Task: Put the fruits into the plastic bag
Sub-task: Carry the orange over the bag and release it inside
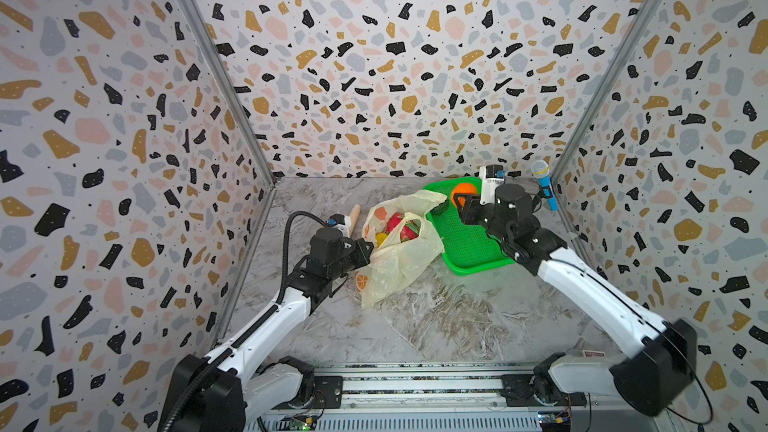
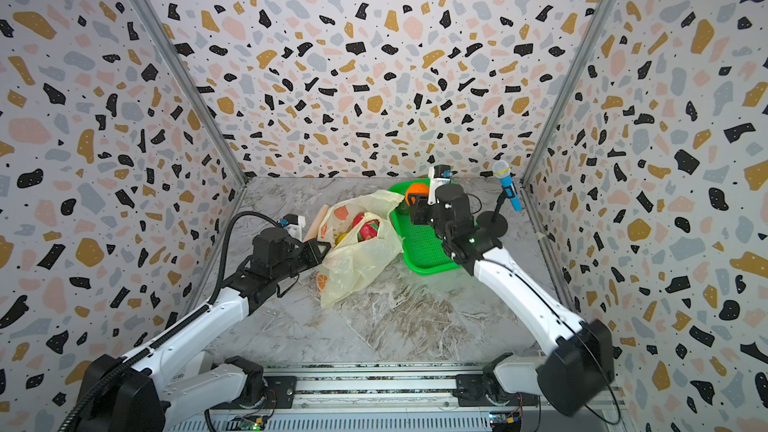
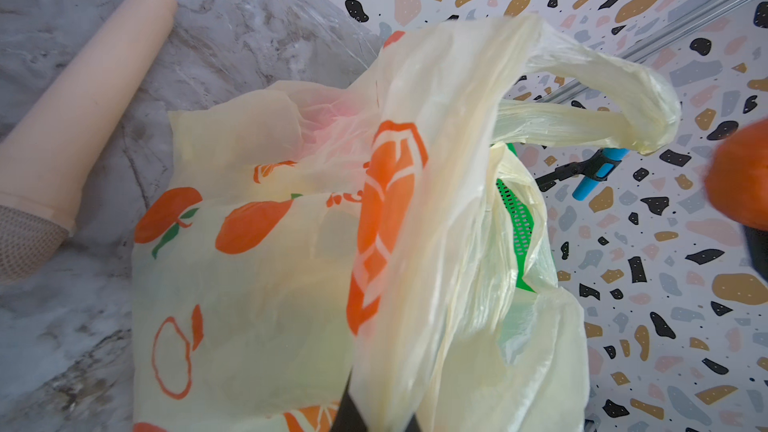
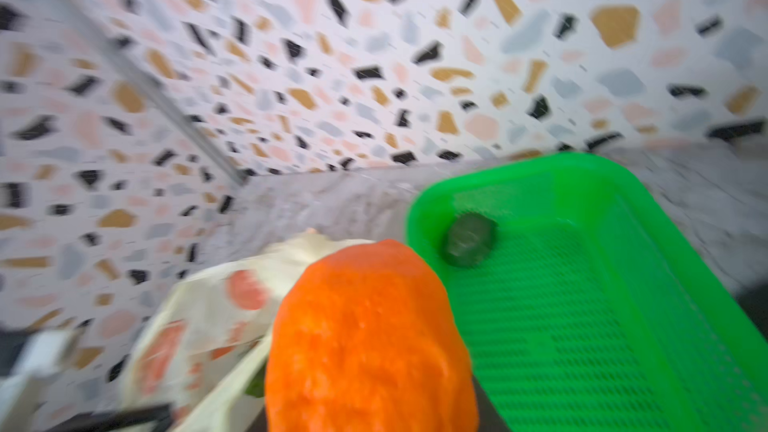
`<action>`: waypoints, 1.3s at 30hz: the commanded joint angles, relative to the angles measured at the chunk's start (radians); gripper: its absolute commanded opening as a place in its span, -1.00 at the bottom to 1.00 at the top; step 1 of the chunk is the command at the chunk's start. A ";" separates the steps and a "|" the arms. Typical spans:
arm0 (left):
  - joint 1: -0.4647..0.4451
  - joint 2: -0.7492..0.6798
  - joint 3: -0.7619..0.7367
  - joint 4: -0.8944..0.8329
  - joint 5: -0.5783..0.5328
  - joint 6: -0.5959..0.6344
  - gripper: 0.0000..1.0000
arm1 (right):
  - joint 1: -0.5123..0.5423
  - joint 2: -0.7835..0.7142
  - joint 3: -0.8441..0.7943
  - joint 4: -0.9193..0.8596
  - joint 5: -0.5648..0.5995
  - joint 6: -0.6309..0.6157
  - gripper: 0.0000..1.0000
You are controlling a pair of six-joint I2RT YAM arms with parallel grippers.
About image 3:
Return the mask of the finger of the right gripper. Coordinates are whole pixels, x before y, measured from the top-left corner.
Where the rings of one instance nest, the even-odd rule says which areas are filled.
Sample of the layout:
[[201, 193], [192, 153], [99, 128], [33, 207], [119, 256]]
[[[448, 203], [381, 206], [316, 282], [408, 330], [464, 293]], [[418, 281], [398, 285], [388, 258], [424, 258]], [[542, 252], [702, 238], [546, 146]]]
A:
[[764, 281], [768, 281], [768, 232], [744, 226], [746, 248], [752, 268]]

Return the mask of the orange fruit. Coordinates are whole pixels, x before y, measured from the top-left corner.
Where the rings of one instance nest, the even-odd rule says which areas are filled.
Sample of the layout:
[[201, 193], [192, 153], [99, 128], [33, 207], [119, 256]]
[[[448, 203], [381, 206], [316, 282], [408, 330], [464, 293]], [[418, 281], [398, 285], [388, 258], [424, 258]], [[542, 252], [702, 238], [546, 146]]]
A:
[[744, 226], [767, 230], [767, 120], [738, 130], [715, 150], [704, 180], [710, 204]]

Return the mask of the cream plastic bag orange print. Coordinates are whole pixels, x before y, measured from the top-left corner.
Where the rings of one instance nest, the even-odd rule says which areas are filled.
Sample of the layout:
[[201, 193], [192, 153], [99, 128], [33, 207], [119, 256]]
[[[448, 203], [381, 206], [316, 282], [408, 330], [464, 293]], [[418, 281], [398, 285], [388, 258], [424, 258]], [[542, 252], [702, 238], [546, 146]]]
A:
[[[540, 17], [394, 33], [345, 89], [280, 81], [169, 115], [132, 257], [134, 429], [580, 431], [583, 311], [511, 142], [669, 144], [655, 71]], [[501, 178], [534, 221], [524, 279]]]

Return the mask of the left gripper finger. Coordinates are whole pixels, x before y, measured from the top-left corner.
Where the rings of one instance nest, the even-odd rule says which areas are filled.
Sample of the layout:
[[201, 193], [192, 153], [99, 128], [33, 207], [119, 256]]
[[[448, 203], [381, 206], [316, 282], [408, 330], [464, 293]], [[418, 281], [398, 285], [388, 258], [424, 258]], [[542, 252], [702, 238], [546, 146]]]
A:
[[390, 429], [375, 429], [372, 428], [364, 420], [361, 412], [359, 411], [356, 403], [350, 394], [350, 383], [352, 379], [352, 371], [347, 379], [344, 393], [342, 395], [340, 404], [337, 409], [337, 414], [331, 425], [331, 432], [368, 432], [368, 431], [405, 431], [405, 432], [420, 432], [420, 425], [416, 418], [415, 413], [412, 414], [409, 422], [402, 428], [390, 428]]

